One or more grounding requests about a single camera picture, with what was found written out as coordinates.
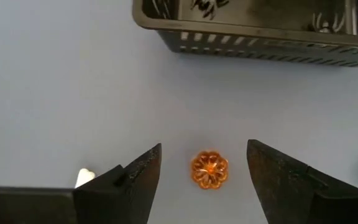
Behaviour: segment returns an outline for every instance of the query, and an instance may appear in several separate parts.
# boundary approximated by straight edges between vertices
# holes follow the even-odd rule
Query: orange flower bead
[[[203,151],[191,162],[191,178],[202,189],[218,189],[227,179],[227,160],[217,152]]]

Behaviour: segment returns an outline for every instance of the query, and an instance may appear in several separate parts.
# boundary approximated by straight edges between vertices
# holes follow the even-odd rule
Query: gray basket
[[[358,0],[230,0],[213,20],[191,5],[134,0],[132,15],[173,52],[358,67]],[[310,31],[313,14],[331,24],[343,15],[344,25],[335,34]]]

